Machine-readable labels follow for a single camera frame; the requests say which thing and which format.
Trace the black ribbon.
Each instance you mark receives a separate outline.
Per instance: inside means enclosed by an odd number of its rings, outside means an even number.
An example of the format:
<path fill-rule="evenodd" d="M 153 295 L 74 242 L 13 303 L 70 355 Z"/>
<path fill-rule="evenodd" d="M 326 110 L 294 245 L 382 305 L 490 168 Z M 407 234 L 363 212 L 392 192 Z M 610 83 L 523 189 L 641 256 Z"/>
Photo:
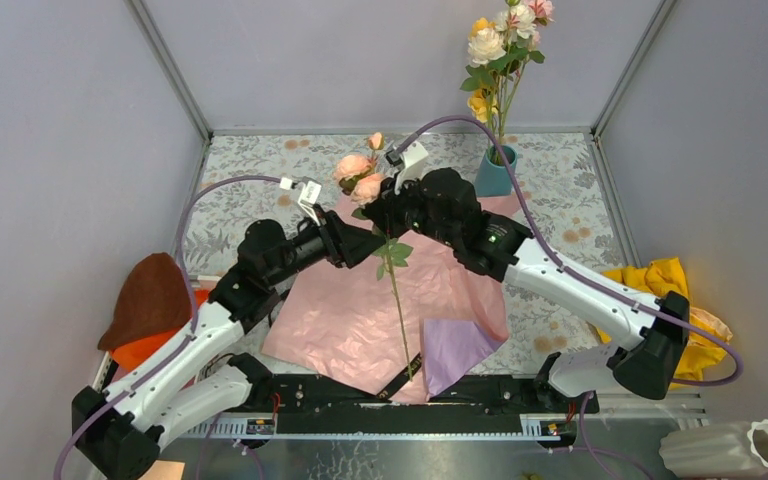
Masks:
<path fill-rule="evenodd" d="M 418 353 L 375 397 L 379 400 L 390 400 L 421 370 L 423 363 L 422 354 Z"/>

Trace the yellow flower stems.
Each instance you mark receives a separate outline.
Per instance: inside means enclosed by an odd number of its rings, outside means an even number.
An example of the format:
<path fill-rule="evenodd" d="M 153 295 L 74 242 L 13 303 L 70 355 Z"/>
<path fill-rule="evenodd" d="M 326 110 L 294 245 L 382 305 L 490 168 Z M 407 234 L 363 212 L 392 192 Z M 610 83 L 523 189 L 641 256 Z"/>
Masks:
<path fill-rule="evenodd" d="M 504 41 L 495 24 L 486 18 L 477 20 L 468 37 L 469 65 L 473 69 L 487 67 L 504 53 Z M 468 106 L 473 116 L 496 134 L 498 117 L 497 81 L 491 79 L 479 86 L 470 97 Z"/>

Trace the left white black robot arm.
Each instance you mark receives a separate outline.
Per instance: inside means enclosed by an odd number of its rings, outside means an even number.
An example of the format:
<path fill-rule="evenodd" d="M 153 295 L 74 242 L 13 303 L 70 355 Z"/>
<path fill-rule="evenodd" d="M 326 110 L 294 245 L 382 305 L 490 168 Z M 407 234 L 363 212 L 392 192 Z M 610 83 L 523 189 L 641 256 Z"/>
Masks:
<path fill-rule="evenodd" d="M 109 479 L 137 479 L 161 451 L 162 410 L 203 365 L 235 343 L 278 304 L 275 287 L 326 260 L 338 268 L 362 263 L 384 246 L 382 235 L 319 210 L 287 237 L 276 221 L 252 223 L 237 261 L 189 323 L 132 373 L 104 391 L 90 386 L 71 404 L 74 445 Z"/>

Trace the pink wrapping paper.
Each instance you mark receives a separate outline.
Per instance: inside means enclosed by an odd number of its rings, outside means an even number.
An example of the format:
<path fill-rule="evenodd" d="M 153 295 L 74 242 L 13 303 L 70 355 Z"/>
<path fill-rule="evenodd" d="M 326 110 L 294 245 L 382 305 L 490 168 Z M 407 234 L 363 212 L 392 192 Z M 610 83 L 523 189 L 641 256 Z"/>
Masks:
<path fill-rule="evenodd" d="M 468 271 L 443 244 L 413 232 L 400 240 L 413 248 L 396 272 L 413 358 L 427 319 L 474 321 L 508 340 L 499 282 Z M 407 365 L 389 277 L 376 278 L 380 263 L 371 256 L 345 269 L 321 261 L 298 274 L 262 354 L 377 394 Z"/>

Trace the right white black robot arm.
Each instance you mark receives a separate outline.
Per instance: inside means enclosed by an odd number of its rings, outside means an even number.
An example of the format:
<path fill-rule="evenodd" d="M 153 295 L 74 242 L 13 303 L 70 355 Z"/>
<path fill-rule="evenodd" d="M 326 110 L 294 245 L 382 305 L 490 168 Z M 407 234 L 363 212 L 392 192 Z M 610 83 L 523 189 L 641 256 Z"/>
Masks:
<path fill-rule="evenodd" d="M 360 210 L 388 236 L 413 231 L 444 244 L 467 270 L 532 291 L 609 336 L 607 344 L 546 359 L 533 386 L 543 410 L 609 387 L 649 400 L 667 395 L 688 343 L 683 295 L 634 291 L 554 253 L 525 225 L 484 209 L 451 168 L 403 186 L 387 178 L 379 198 Z"/>

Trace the purple wrapping paper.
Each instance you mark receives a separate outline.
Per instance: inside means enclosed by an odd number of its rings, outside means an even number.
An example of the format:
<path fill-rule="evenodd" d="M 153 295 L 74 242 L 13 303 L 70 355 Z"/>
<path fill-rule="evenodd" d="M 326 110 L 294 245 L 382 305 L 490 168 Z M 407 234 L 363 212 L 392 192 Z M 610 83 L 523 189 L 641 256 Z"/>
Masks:
<path fill-rule="evenodd" d="M 470 320 L 427 319 L 421 331 L 425 385 L 443 393 L 504 343 Z"/>

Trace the deep pink rose stem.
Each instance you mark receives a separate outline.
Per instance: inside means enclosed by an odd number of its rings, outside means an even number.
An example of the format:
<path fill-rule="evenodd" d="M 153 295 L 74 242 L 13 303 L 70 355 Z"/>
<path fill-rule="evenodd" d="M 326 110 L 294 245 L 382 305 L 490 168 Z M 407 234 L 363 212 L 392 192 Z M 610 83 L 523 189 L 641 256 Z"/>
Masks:
<path fill-rule="evenodd" d="M 521 16 L 518 35 L 527 41 L 529 50 L 540 44 L 540 29 L 554 21 L 554 4 L 550 0 L 531 0 L 523 4 L 526 11 Z"/>

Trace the peach rose stem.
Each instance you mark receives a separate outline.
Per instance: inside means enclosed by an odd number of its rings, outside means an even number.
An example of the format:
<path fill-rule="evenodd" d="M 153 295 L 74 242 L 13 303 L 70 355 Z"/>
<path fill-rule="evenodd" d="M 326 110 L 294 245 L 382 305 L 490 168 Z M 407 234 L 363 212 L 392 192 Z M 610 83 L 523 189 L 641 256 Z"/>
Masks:
<path fill-rule="evenodd" d="M 385 175 L 378 168 L 378 161 L 384 148 L 383 134 L 381 132 L 372 134 L 367 138 L 366 145 L 370 150 L 368 154 L 353 153 L 343 157 L 337 163 L 334 172 L 334 179 L 340 190 L 356 205 L 351 216 L 359 220 L 367 220 L 363 208 L 381 196 L 382 182 L 385 179 Z M 398 312 L 405 359 L 407 360 L 408 381 L 412 381 L 417 367 L 413 365 L 413 357 L 409 347 L 396 271 L 398 268 L 408 267 L 407 258 L 411 255 L 413 248 L 400 243 L 387 231 L 379 229 L 374 223 L 371 224 L 371 231 L 374 235 L 385 240 L 384 245 L 373 253 L 374 256 L 381 258 L 376 278 L 381 280 L 384 278 L 384 274 L 389 277 L 391 293 Z"/>

